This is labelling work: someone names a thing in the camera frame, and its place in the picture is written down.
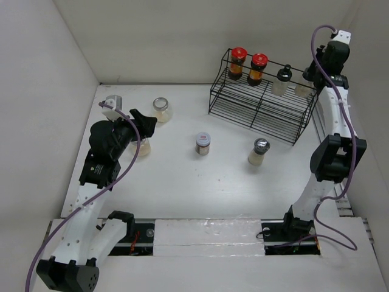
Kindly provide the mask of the black cap white powder bottle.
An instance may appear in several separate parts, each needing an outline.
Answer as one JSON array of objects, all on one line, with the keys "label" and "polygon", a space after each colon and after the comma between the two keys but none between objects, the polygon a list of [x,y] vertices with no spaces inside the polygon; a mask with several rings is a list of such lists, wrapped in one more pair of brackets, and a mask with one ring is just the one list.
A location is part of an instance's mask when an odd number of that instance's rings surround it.
[{"label": "black cap white powder bottle", "polygon": [[289,82],[292,78],[291,65],[286,64],[279,69],[275,81],[273,82],[271,92],[275,96],[282,96],[286,93]]}]

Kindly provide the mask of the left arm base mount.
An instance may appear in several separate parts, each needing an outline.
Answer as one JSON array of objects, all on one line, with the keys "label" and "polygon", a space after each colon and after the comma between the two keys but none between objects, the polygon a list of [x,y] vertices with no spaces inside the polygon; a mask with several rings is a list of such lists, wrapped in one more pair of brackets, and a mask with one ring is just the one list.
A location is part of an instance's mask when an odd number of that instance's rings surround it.
[{"label": "left arm base mount", "polygon": [[127,233],[111,250],[109,256],[151,256],[154,248],[155,220],[136,220],[124,211],[113,211],[108,218],[101,219],[96,230],[101,231],[108,219],[119,219],[127,224]]}]

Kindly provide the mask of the red lid sauce jar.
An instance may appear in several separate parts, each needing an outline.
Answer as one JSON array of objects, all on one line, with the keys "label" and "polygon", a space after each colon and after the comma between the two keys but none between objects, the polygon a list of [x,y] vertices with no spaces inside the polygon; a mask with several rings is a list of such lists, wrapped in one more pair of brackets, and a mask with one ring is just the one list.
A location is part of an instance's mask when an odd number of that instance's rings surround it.
[{"label": "red lid sauce jar", "polygon": [[231,51],[228,76],[232,80],[239,80],[243,74],[243,65],[247,51],[242,47],[235,47]]},{"label": "red lid sauce jar", "polygon": [[263,71],[268,63],[268,57],[265,54],[257,53],[252,56],[251,68],[247,76],[247,82],[250,86],[258,86],[262,82]]}]

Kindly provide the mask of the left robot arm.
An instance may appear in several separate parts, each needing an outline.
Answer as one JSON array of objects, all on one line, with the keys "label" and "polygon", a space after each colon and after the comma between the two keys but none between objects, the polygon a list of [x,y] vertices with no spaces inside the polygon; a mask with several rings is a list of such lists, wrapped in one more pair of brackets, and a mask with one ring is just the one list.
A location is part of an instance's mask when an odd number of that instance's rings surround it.
[{"label": "left robot arm", "polygon": [[94,291],[100,265],[119,241],[135,236],[134,216],[113,211],[98,230],[98,216],[113,187],[129,172],[122,170],[119,159],[131,142],[140,151],[140,143],[154,134],[155,117],[137,109],[127,116],[106,106],[106,120],[91,126],[90,149],[79,178],[78,195],[64,226],[60,244],[49,259],[41,259],[36,273],[46,287],[54,291]]}]

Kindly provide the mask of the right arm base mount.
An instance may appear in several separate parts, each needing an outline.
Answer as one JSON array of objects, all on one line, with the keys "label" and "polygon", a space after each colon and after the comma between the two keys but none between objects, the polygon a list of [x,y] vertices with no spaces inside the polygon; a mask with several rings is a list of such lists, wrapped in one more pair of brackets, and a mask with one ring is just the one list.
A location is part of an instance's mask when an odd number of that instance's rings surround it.
[{"label": "right arm base mount", "polygon": [[320,255],[312,220],[304,221],[294,216],[292,207],[282,220],[262,220],[261,231],[266,256]]}]

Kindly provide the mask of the black cap grinder bottle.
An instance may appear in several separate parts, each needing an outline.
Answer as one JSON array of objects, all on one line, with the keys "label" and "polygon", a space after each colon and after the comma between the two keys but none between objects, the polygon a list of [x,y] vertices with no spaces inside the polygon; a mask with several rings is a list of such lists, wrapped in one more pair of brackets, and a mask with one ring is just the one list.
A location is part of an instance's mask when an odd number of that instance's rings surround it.
[{"label": "black cap grinder bottle", "polygon": [[307,82],[302,75],[295,86],[294,92],[299,97],[307,98],[314,90],[314,83]]}]

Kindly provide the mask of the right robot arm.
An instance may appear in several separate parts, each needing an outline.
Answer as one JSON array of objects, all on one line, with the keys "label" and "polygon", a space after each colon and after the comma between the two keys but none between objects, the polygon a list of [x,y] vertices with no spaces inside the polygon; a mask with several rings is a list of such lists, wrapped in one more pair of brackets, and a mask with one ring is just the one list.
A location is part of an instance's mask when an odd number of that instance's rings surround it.
[{"label": "right robot arm", "polygon": [[341,74],[350,54],[349,45],[330,41],[316,51],[316,60],[305,71],[317,90],[323,110],[325,138],[310,160],[311,177],[300,198],[285,214],[281,232],[287,239],[296,239],[314,221],[314,209],[336,184],[349,176],[351,166],[357,166],[367,142],[359,139],[348,125],[348,80]]}]

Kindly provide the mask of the glass jar silver rim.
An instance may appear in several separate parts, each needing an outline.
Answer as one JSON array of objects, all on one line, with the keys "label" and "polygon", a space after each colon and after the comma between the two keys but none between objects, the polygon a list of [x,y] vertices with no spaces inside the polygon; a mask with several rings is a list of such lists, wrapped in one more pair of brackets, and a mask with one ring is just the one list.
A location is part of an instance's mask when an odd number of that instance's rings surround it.
[{"label": "glass jar silver rim", "polygon": [[158,97],[153,100],[153,113],[159,123],[166,123],[173,116],[173,108],[170,102],[164,97]]},{"label": "glass jar silver rim", "polygon": [[[137,141],[132,141],[129,144],[129,149],[133,154],[136,153],[137,150]],[[138,152],[138,156],[146,156],[151,152],[151,146],[148,138],[144,138],[140,141],[140,148]]]}]

